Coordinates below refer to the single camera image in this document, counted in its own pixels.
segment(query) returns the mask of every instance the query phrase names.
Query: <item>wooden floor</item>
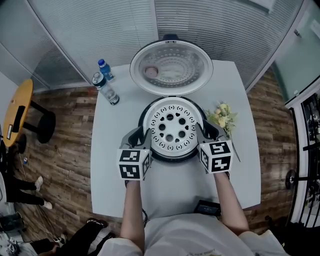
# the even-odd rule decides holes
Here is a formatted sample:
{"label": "wooden floor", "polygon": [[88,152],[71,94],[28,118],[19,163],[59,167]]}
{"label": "wooden floor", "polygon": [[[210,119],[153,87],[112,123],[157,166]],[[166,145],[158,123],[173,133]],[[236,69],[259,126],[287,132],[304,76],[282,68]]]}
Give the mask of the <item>wooden floor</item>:
{"label": "wooden floor", "polygon": [[[274,220],[290,212],[293,193],[285,189],[288,170],[296,168],[297,152],[294,122],[272,71],[268,72],[248,94],[259,144],[261,164],[261,204],[245,211],[250,227],[262,233],[267,227],[265,216]],[[39,195],[52,202],[40,218],[32,205],[17,204],[27,229],[25,239],[50,238],[66,232],[72,236],[89,217],[105,219],[119,234],[121,219],[92,213],[90,185],[91,137],[97,100],[92,87],[60,89],[35,94],[35,102],[56,114],[56,128],[49,143],[40,144],[28,130],[27,149],[22,157],[26,178],[35,181],[42,175],[44,184]],[[27,122],[36,124],[39,113],[31,110]],[[25,179],[20,159],[16,176]]]}

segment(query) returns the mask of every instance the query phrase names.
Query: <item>black and white marker cube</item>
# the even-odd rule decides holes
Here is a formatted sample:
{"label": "black and white marker cube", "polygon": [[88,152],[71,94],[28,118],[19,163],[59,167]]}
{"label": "black and white marker cube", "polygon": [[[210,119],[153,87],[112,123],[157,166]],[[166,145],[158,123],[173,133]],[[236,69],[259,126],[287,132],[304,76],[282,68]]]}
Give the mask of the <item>black and white marker cube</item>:
{"label": "black and white marker cube", "polygon": [[234,151],[231,140],[200,144],[200,161],[208,174],[230,172]]}
{"label": "black and white marker cube", "polygon": [[118,149],[116,165],[122,180],[143,181],[151,166],[151,151]]}

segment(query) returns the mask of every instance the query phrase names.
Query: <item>white table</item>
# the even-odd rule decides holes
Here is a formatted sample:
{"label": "white table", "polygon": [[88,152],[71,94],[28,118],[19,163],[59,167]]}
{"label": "white table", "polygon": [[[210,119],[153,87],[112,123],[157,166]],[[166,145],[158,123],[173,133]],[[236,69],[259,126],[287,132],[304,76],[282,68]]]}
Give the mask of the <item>white table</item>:
{"label": "white table", "polygon": [[[186,95],[205,110],[215,110],[217,101],[228,102],[238,112],[232,138],[241,162],[233,157],[230,180],[242,208],[260,204],[261,174],[256,129],[244,85],[234,62],[213,60],[211,80]],[[91,196],[96,214],[122,217],[125,184],[116,169],[121,140],[138,125],[145,107],[158,95],[138,87],[129,65],[113,67],[114,89],[120,102],[111,106],[98,94],[91,141]],[[199,159],[183,163],[152,162],[141,182],[142,206],[150,218],[192,213],[199,199],[218,201],[214,176],[205,174]]]}

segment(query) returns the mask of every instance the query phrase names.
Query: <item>lid handle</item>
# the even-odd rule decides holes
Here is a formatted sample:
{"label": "lid handle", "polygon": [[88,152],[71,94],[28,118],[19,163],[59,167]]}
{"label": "lid handle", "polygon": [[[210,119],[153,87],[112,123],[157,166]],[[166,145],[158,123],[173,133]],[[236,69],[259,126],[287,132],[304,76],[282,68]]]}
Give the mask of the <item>lid handle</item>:
{"label": "lid handle", "polygon": [[177,34],[165,34],[162,37],[162,40],[164,41],[179,40],[179,37],[177,36]]}

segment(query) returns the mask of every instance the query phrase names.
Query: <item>water bottle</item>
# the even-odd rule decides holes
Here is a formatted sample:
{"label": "water bottle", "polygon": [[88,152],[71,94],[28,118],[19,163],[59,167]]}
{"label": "water bottle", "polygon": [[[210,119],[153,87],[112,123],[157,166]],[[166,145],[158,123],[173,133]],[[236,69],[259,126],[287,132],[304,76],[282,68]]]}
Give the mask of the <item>water bottle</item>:
{"label": "water bottle", "polygon": [[112,83],[116,78],[114,74],[112,74],[111,68],[108,65],[108,63],[106,63],[105,60],[102,58],[98,61],[98,64],[100,67],[100,72],[104,75],[108,82]]}
{"label": "water bottle", "polygon": [[119,96],[115,93],[114,89],[112,89],[102,73],[96,72],[93,75],[92,83],[111,105],[116,105],[119,102]]}

